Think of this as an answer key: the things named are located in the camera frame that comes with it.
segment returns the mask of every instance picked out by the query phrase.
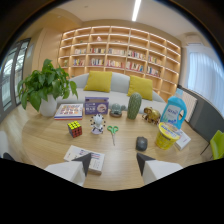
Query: toy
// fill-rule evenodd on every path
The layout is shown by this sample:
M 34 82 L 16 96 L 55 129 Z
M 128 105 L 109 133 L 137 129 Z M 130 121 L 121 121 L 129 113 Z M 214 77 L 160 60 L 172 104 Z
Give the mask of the toy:
M 173 124 L 178 129 L 181 129 L 181 125 L 187 115 L 187 106 L 185 102 L 182 100 L 183 90 L 176 90 L 175 96 L 171 96 L 168 99 L 168 103 L 162 113 L 162 117 L 160 119 L 161 122 L 168 122 Z M 183 116 L 179 120 L 180 112 L 183 110 Z
M 64 60 L 64 67 L 68 66 L 68 60 Z
M 144 137 L 137 137 L 136 149 L 139 151 L 145 151 L 148 146 L 148 139 Z
M 121 117 L 122 116 L 122 110 L 125 110 L 126 106 L 122 105 L 120 106 L 118 103 L 114 103 L 111 107 L 110 115 L 112 117 Z
M 73 121 L 71 123 L 68 123 L 68 131 L 73 138 L 78 137 L 82 134 L 82 126 L 78 121 Z
M 102 125 L 102 122 L 103 122 L 103 115 L 102 114 L 97 114 L 93 117 L 94 122 L 91 124 L 91 127 L 93 127 L 92 129 L 92 133 L 93 134 L 102 134 L 103 133 L 103 127 L 105 127 L 105 125 Z
M 152 107 L 144 108 L 144 113 L 147 115 L 142 115 L 142 117 L 147 120 L 149 123 L 158 124 L 160 120 L 160 112 L 153 109 Z
M 132 93 L 128 102 L 127 117 L 129 119 L 134 120 L 136 118 L 141 104 L 142 104 L 142 96 L 137 92 Z
M 97 37 L 97 41 L 102 41 L 100 36 Z

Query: picture book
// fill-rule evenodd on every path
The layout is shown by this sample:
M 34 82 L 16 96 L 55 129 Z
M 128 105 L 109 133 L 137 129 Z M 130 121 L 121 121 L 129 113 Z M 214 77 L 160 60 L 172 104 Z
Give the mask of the picture book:
M 58 108 L 55 120 L 82 120 L 83 104 L 61 104 Z
M 91 153 L 89 171 L 101 174 L 105 157 L 105 154 L 103 153 L 93 152 L 71 145 L 69 150 L 65 154 L 64 160 L 69 162 L 88 153 Z

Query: green chair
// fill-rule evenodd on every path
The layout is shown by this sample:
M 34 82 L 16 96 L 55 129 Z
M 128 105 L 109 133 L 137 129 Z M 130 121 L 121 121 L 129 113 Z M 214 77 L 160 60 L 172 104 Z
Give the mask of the green chair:
M 224 157 L 224 133 L 217 131 L 210 140 L 213 159 L 221 159 Z

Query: bookshelf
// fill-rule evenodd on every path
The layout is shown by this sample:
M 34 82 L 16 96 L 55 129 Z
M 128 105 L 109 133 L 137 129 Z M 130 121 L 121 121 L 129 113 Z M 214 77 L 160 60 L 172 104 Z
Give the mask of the bookshelf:
M 131 27 L 84 27 L 63 33 L 58 63 L 70 78 L 94 70 L 151 79 L 153 90 L 167 102 L 176 92 L 181 48 Z

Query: potted plant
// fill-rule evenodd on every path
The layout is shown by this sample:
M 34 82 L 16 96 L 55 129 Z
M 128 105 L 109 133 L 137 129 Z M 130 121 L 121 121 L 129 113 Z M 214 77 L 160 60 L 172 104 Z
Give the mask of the potted plant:
M 19 98 L 24 109 L 26 109 L 27 101 L 44 116 L 53 116 L 56 112 L 56 99 L 62 96 L 67 99 L 70 94 L 78 98 L 76 91 L 76 83 L 67 80 L 68 73 L 59 65 L 59 68 L 54 68 L 51 60 L 45 59 L 42 71 L 34 70 L 24 80 L 21 80 L 17 85 Z

